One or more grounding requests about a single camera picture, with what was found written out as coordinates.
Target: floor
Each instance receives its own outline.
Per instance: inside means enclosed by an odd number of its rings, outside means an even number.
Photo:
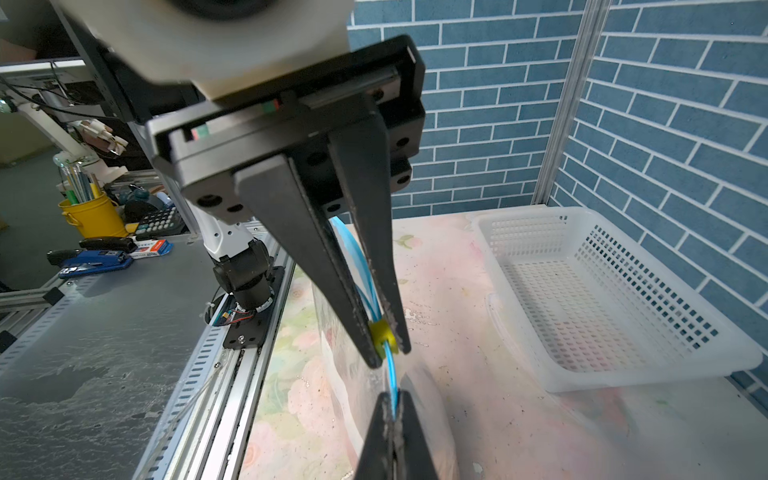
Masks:
[[[0,281],[16,290],[39,288],[58,270],[48,264],[49,250],[78,248],[80,233],[67,225],[56,190],[60,182],[51,159],[58,150],[0,168]]]

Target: brick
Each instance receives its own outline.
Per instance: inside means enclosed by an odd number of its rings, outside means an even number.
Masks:
[[[382,32],[378,28],[349,30],[346,34],[349,37],[349,49],[352,51],[379,43],[382,40]]]
[[[481,87],[483,85],[518,83],[524,79],[525,67],[444,71],[440,74],[440,88]]]
[[[661,65],[695,68],[705,48],[706,41],[662,38],[650,61]]]
[[[598,176],[589,171],[587,168],[579,164],[578,162],[575,162],[573,160],[569,160],[565,164],[565,171],[569,175],[571,175],[576,180],[579,180],[584,185],[586,185],[590,190],[594,188],[594,186],[598,183]]]
[[[723,250],[728,250],[741,237],[741,230],[675,194],[670,195],[661,211]]]
[[[472,8],[472,0],[442,0],[433,2],[432,0],[413,0],[415,2],[416,20],[442,20],[445,18],[469,18]],[[410,21],[411,2],[404,3],[409,10],[408,20]]]
[[[619,64],[612,61],[593,60],[587,76],[595,80],[613,82],[618,67]]]
[[[393,208],[392,209],[392,218],[393,220],[397,220],[399,218],[410,218],[410,217],[428,217],[429,216],[430,207],[407,207],[407,208]]]
[[[620,164],[608,160],[592,150],[587,155],[587,165],[601,175],[608,177],[616,185],[637,195],[651,205],[658,205],[664,199],[667,191],[656,184],[644,179]]]
[[[462,106],[462,93],[460,91],[441,91],[433,94],[422,94],[422,103],[425,110],[460,108]]]
[[[655,38],[610,37],[605,44],[602,56],[621,60],[648,61],[655,44]]]
[[[624,205],[627,203],[627,199],[629,198],[629,195],[603,179],[600,180],[598,188],[595,189],[595,193],[603,197],[608,201],[609,204],[614,205],[619,210],[624,208]]]
[[[583,161],[587,156],[587,148],[571,138],[565,144],[565,153],[571,155],[576,160]]]
[[[476,108],[440,112],[438,127],[456,127],[459,125],[496,124],[511,121],[517,117],[517,107]]]
[[[413,192],[425,192],[432,189],[432,180],[411,180],[408,187],[403,188],[399,194],[411,194]]]
[[[490,197],[506,197],[507,195],[519,195],[522,191],[523,184],[506,184],[495,185],[494,187],[486,187],[482,191],[483,198]]]
[[[481,160],[464,160],[456,162],[457,174],[473,174],[475,172],[484,172],[486,159]]]
[[[646,120],[666,125],[667,120],[672,115],[672,110],[674,110],[674,103],[670,101],[637,94],[635,95],[634,102],[632,102],[632,108],[629,110],[629,113],[635,117],[645,118]]]
[[[768,85],[740,81],[730,94],[725,108],[765,117],[768,114]]]
[[[411,164],[423,164],[425,162],[431,162],[433,160],[435,160],[434,148],[422,148],[419,150],[419,152],[416,155],[409,158],[409,161],[411,162]]]
[[[712,280],[701,289],[701,296],[763,348],[768,348],[768,322],[759,313]]]
[[[639,8],[609,11],[603,31],[632,31],[639,11]]]
[[[590,128],[585,124],[578,125],[578,130],[576,130],[576,138],[583,141],[590,147],[597,148],[599,151],[604,153],[611,151],[611,146],[614,144],[614,138],[612,136]]]
[[[450,45],[477,41],[533,38],[535,29],[535,18],[446,23],[442,26],[442,43]]]
[[[464,90],[464,106],[480,107],[482,105],[495,105],[498,97],[498,88],[483,88],[481,90]]]
[[[499,203],[498,207],[523,207],[524,205],[530,205],[532,198],[533,195],[517,195],[515,197],[502,198],[502,201]]]
[[[465,48],[436,48],[434,50],[419,50],[419,55],[427,68],[463,67]]]
[[[531,41],[529,43],[511,43],[507,48],[506,63],[521,61],[554,60],[558,51],[557,41]]]
[[[692,140],[616,115],[610,111],[603,113],[600,126],[620,137],[652,147],[655,151],[679,161],[685,161],[695,145]]]
[[[613,207],[609,206],[604,201],[594,196],[592,192],[586,188],[582,187],[581,185],[576,185],[574,196],[586,207],[595,210],[600,215],[607,218],[608,221],[610,221],[613,225],[621,228],[621,230],[629,235],[633,240],[637,241],[640,239],[641,235],[643,234],[643,230],[641,228],[632,223],[632,221],[626,218],[623,214],[614,210]]]
[[[520,85],[519,87],[504,87],[498,96],[499,104],[514,104],[520,101],[544,100],[547,85]]]
[[[646,235],[641,245],[691,288],[696,288],[704,280],[704,274],[699,269],[652,236]]]
[[[660,68],[622,65],[616,83],[639,90],[717,106],[728,91],[731,80],[680,73],[679,71],[665,71]]]
[[[733,255],[763,275],[768,275],[768,245],[757,238],[747,237]]]
[[[701,145],[690,166],[721,178],[762,197],[768,197],[768,167],[739,155]]]
[[[491,127],[463,128],[458,136],[459,143],[491,140]]]
[[[456,143],[457,130],[436,130],[422,133],[422,147]]]
[[[563,93],[563,84],[551,83],[549,84],[549,91],[547,92],[547,100],[557,100]]]
[[[563,190],[558,190],[556,193],[557,201],[560,202],[560,205],[563,207],[581,207],[582,205],[578,203],[570,194],[567,194]]]
[[[605,85],[592,84],[589,100],[614,110],[626,111],[632,100],[632,93]]]
[[[470,200],[468,202],[454,202],[452,204],[440,204],[432,207],[433,215],[456,214],[459,212],[472,212],[475,210],[490,210],[498,206],[498,199]]]
[[[413,167],[413,178],[439,177],[441,175],[453,175],[454,162],[442,164],[421,164]]]
[[[648,163],[648,158],[650,158],[648,152],[625,144],[621,140],[616,141],[614,149],[611,151],[611,156],[622,164],[638,171],[642,171],[645,168],[645,164]]]
[[[516,184],[527,180],[536,180],[538,178],[539,168],[525,168],[522,170],[510,170],[504,179],[506,184]]]
[[[756,302],[768,288],[757,275],[694,236],[680,245],[680,252],[750,302]]]
[[[379,0],[378,2],[355,3],[355,25],[410,21],[410,2],[398,2],[398,0]]]
[[[449,188],[478,187],[481,185],[493,185],[493,184],[503,184],[503,183],[504,183],[504,172],[455,175],[453,177],[436,178],[435,189],[447,190]]]
[[[409,25],[405,27],[384,27],[384,39],[398,35],[410,35],[417,47],[437,45],[440,42],[440,25]]]
[[[757,138],[755,144],[750,148],[750,153],[758,157],[768,158],[768,128],[763,130],[763,133]]]
[[[712,210],[768,237],[768,206],[757,200],[724,188],[712,202]]]
[[[410,195],[392,195],[393,207],[408,207],[411,204]]]
[[[427,72],[424,75],[424,91],[437,90],[437,74],[435,72]]]
[[[493,130],[493,139],[533,137],[536,135],[538,122],[529,121],[516,124],[496,125]]]
[[[570,58],[574,53],[575,40],[560,40],[560,51],[558,52],[558,59]]]
[[[426,194],[413,194],[414,205],[440,204],[451,201],[452,192],[428,192]]]
[[[558,61],[528,66],[526,81],[562,80],[568,72],[569,61]]]
[[[558,175],[554,178],[554,182],[568,192],[572,192],[576,186],[576,181],[570,178],[563,170],[558,170]]]
[[[580,102],[576,110],[576,118],[597,126],[601,113],[603,111],[600,108]]]
[[[638,32],[714,35],[761,35],[768,18],[765,2],[744,2],[646,7],[637,23]]]
[[[520,107],[520,120],[531,120],[533,118],[553,118],[558,110],[556,101],[545,104],[530,104]]]
[[[540,17],[536,38],[565,37],[576,35],[581,24],[581,15],[563,15],[559,17]]]
[[[528,166],[531,155],[512,155],[510,157],[489,158],[488,170],[508,170],[510,168],[523,168]]]
[[[514,0],[475,0],[475,18],[512,15]]]
[[[480,198],[481,194],[482,188],[462,188],[460,190],[453,191],[453,201]]]
[[[457,145],[435,149],[435,160],[461,160],[465,158],[492,157],[509,154],[508,141],[488,142],[487,144]]]
[[[504,63],[504,45],[469,47],[467,65],[493,65]]]
[[[537,135],[549,135],[552,132],[552,120],[543,120],[538,122]]]
[[[515,15],[545,12],[567,12],[571,0],[518,0]]]
[[[627,205],[627,215],[670,245],[677,245],[677,242],[683,238],[684,230],[682,228],[634,198]]]
[[[751,121],[686,105],[677,109],[670,126],[739,150],[746,147],[759,127]]]
[[[512,144],[512,153],[520,154],[526,151],[543,151],[547,148],[548,141],[549,137],[515,140]]]
[[[654,157],[650,161],[645,174],[671,187],[672,191],[687,195],[700,204],[705,204],[717,188],[717,184],[713,181],[659,157]]]

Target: white plastic basket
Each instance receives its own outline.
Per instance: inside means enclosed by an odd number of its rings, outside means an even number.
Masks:
[[[600,214],[517,207],[475,219],[504,323],[548,392],[727,376],[758,345]]]

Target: plastic bag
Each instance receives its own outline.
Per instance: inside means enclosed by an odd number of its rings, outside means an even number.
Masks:
[[[339,244],[347,260],[355,283],[365,295],[373,290],[354,238],[346,227],[333,223]],[[333,312],[328,300],[317,286],[313,285],[315,310],[320,332],[323,365],[326,378],[331,385],[333,411],[337,425],[341,423],[346,431],[346,451],[349,462],[357,465],[362,451],[368,425],[381,392],[389,390],[386,381],[386,366],[371,370],[363,361],[352,340],[344,330],[339,317]],[[368,297],[370,303],[376,302]],[[400,389],[407,390],[413,397],[416,413],[432,455],[432,462],[441,480],[458,480],[456,449],[442,397],[432,374],[421,356],[412,350],[410,354],[395,355],[395,371]]]

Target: metal pole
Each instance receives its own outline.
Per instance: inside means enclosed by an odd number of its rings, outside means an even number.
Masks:
[[[581,100],[584,81],[592,65],[594,50],[598,46],[610,6],[611,0],[587,0],[584,7],[584,16],[581,17],[573,57],[568,66],[568,73],[565,75],[563,94],[558,104],[558,111],[554,115],[552,132],[538,172],[531,205],[546,204],[552,192],[554,178],[558,174],[565,144],[568,142],[571,125]]]

